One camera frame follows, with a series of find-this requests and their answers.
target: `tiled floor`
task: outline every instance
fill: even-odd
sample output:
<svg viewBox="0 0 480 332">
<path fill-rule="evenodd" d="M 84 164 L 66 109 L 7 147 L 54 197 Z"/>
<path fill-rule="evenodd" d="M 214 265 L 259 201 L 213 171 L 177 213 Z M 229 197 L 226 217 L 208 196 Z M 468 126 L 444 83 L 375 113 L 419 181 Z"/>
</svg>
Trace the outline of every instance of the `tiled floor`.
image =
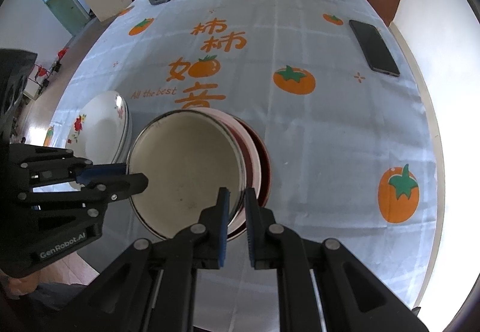
<svg viewBox="0 0 480 332">
<path fill-rule="evenodd" d="M 25 136 L 27 144 L 43 145 L 46 131 L 63 92 L 90 48 L 109 24 L 110 22 L 100 24 L 97 19 L 90 21 L 70 42 L 70 48 L 61 61 L 61 69 L 51 80 L 47 89 L 23 110 L 19 117 L 17 131 L 19 136 Z M 89 284 L 97 276 L 97 271 L 74 252 L 42 269 L 40 282 Z"/>
</svg>

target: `gray tablecloth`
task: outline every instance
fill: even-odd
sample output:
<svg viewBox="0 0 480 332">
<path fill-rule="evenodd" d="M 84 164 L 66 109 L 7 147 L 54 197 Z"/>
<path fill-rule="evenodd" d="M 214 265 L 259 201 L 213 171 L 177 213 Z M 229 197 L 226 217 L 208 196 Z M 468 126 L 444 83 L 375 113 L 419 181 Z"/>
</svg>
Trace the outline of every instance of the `gray tablecloth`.
<svg viewBox="0 0 480 332">
<path fill-rule="evenodd" d="M 54 145 L 64 146 L 79 109 L 108 89 L 127 99 L 134 136 L 154 117 L 184 106 L 209 105 L 241 117 L 270 153 L 267 207 L 277 221 L 304 238 L 340 239 L 412 306 L 435 235 L 435 158 L 410 68 L 368 2 L 132 5 L 100 37 L 67 87 L 52 120 Z M 349 19 L 378 27 L 399 78 L 369 69 Z M 199 59 L 205 64 L 195 64 Z M 218 69 L 213 60 L 220 69 L 198 77 L 206 65 Z M 379 184 L 388 188 L 383 174 L 393 168 L 398 179 L 407 164 L 403 178 L 417 182 L 409 198 L 419 204 L 409 219 L 391 223 L 379 208 Z M 127 201 L 116 202 L 106 213 L 103 237 L 79 254 L 101 271 L 139 237 L 155 240 Z M 222 270 L 199 274 L 199 327 L 277 331 L 277 308 L 275 272 L 250 267 L 246 235 L 229 242 Z"/>
</svg>

